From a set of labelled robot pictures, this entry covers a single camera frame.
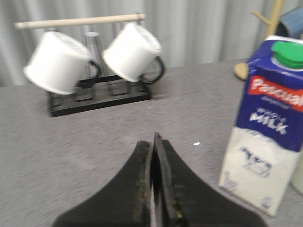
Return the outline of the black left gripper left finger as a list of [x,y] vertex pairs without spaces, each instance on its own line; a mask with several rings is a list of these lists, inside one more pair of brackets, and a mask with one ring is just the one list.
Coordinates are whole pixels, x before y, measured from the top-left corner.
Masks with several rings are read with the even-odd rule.
[[120,171],[100,191],[61,214],[55,227],[149,227],[151,225],[150,142],[137,142]]

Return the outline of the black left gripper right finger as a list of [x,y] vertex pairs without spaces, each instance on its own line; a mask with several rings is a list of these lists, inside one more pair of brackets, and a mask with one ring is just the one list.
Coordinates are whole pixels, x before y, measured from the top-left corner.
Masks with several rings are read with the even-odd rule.
[[153,188],[158,227],[265,227],[260,215],[200,179],[168,140],[154,134]]

